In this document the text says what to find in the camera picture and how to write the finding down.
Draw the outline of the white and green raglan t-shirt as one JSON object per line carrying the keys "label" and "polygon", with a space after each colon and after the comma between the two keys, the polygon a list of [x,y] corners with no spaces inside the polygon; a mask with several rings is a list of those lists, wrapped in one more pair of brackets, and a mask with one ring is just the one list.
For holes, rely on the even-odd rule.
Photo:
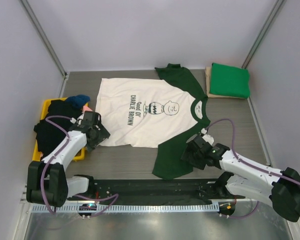
{"label": "white and green raglan t-shirt", "polygon": [[187,140],[210,124],[208,96],[186,67],[170,63],[156,73],[158,79],[103,78],[95,110],[110,134],[103,147],[157,149],[152,173],[172,180],[194,169],[182,155]]}

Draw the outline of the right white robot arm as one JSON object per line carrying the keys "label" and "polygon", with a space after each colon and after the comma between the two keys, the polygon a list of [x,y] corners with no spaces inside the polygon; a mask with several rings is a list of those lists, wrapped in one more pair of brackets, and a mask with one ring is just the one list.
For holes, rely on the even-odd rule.
{"label": "right white robot arm", "polygon": [[223,171],[212,185],[201,189],[205,198],[245,197],[270,206],[287,221],[299,220],[300,174],[295,169],[262,165],[203,134],[187,140],[181,159],[200,170],[209,166]]}

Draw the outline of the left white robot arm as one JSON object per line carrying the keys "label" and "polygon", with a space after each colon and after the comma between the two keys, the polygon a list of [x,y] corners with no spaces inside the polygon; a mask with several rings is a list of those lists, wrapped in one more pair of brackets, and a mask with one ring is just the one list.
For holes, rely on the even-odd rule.
{"label": "left white robot arm", "polygon": [[26,200],[45,205],[48,209],[60,208],[68,198],[74,196],[80,195],[85,200],[95,196],[92,176],[77,174],[67,178],[66,169],[81,149],[92,151],[110,137],[97,112],[85,111],[78,119],[66,117],[72,124],[69,130],[53,122],[54,118],[52,115],[45,120],[61,130],[65,137],[49,155],[29,164],[26,184]]}

